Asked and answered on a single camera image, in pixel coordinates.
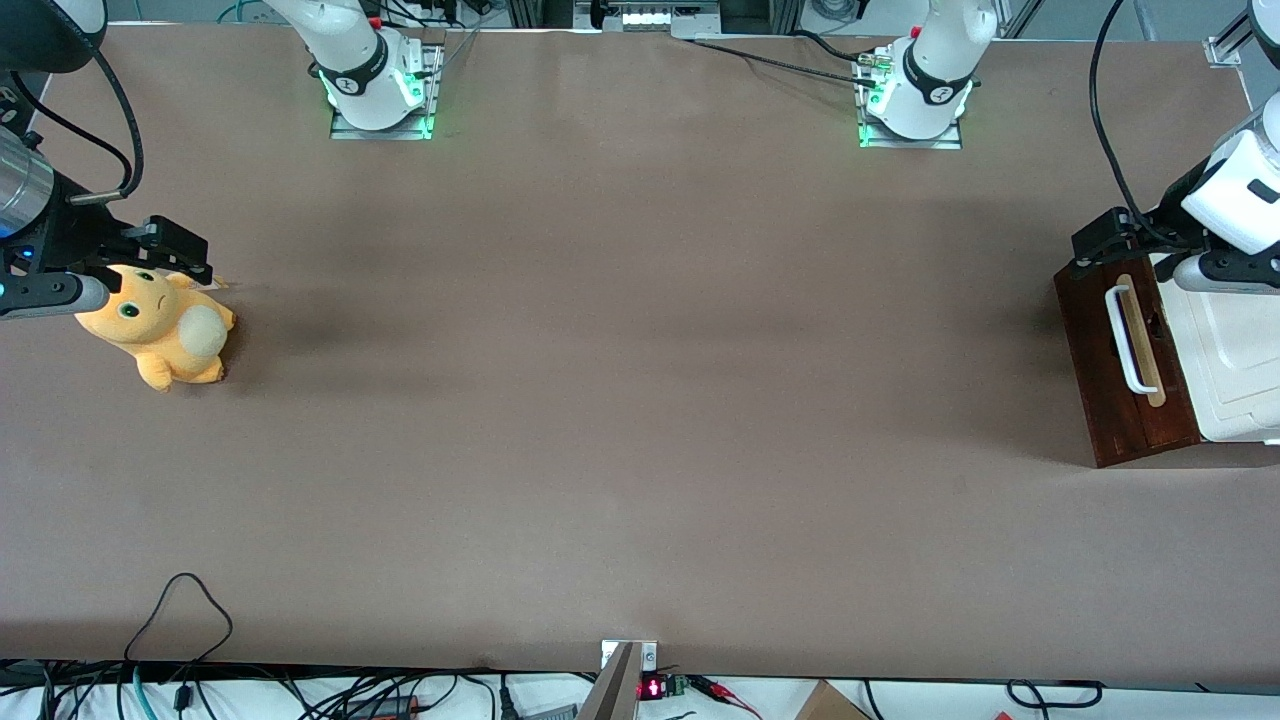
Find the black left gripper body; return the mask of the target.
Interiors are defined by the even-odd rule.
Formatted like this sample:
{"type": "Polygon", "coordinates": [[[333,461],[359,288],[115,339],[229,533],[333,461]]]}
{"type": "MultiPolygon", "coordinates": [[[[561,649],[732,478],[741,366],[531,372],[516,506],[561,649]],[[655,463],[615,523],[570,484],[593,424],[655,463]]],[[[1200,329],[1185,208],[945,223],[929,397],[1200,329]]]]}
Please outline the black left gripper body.
{"type": "Polygon", "coordinates": [[[1203,229],[1180,208],[1156,208],[1140,218],[1111,208],[1071,236],[1071,249],[1073,258],[1106,256],[1110,264],[1152,254],[1183,258],[1203,251],[1203,229]]]}

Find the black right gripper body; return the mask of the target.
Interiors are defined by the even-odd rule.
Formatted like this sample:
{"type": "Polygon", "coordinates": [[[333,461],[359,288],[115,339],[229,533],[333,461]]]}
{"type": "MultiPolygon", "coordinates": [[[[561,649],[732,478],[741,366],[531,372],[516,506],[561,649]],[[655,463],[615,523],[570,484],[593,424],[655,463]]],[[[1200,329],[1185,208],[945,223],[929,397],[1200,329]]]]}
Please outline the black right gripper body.
{"type": "Polygon", "coordinates": [[[104,205],[76,206],[56,196],[38,217],[38,273],[104,279],[104,252],[113,250],[151,269],[154,265],[142,259],[142,249],[125,236],[131,228],[104,205]]]}

